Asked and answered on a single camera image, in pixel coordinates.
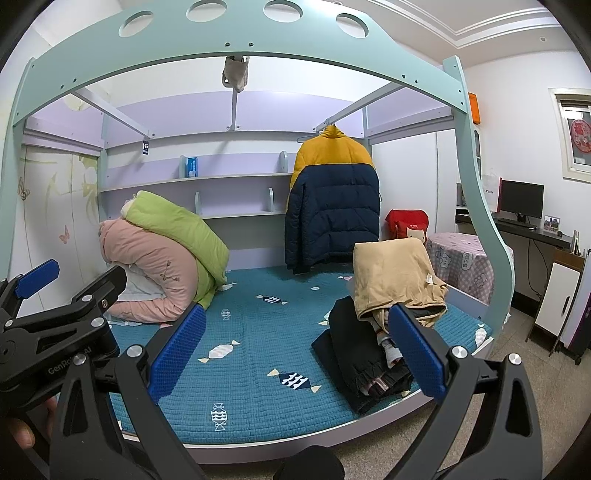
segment round table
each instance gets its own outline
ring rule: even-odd
[[[459,290],[490,304],[492,265],[476,235],[435,233],[426,243],[435,275]],[[507,247],[513,259],[513,250]]]

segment ceiling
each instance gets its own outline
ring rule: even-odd
[[[469,67],[536,51],[575,50],[560,24],[537,0],[341,2],[369,14],[394,40],[435,63],[458,55],[462,64]],[[96,21],[143,3],[144,0],[55,0],[35,21],[34,28],[55,45]]]

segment mattress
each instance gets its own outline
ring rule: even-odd
[[[348,295],[351,275],[350,264],[297,276],[285,267],[229,271],[232,287],[215,295],[200,343],[173,392],[159,402],[179,439],[198,445],[264,442],[358,419],[311,348],[328,328],[325,315],[335,300]],[[435,329],[448,345],[473,352],[476,330],[484,328],[488,337],[491,328],[448,307]],[[146,344],[157,329],[112,326],[122,351]],[[300,375],[308,379],[300,388],[282,383]],[[112,399],[123,430],[133,432],[120,395]],[[388,397],[371,412],[397,400]]]

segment human hand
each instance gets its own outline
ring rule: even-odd
[[[47,436],[51,439],[53,422],[56,416],[57,398],[51,397],[45,401],[47,407]],[[35,445],[35,436],[31,427],[20,419],[8,419],[8,430],[22,449],[29,449]]]

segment green quilt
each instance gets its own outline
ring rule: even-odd
[[[178,242],[193,254],[199,275],[194,300],[208,308],[216,289],[226,283],[230,252],[203,219],[145,190],[125,204],[121,215],[134,225]]]

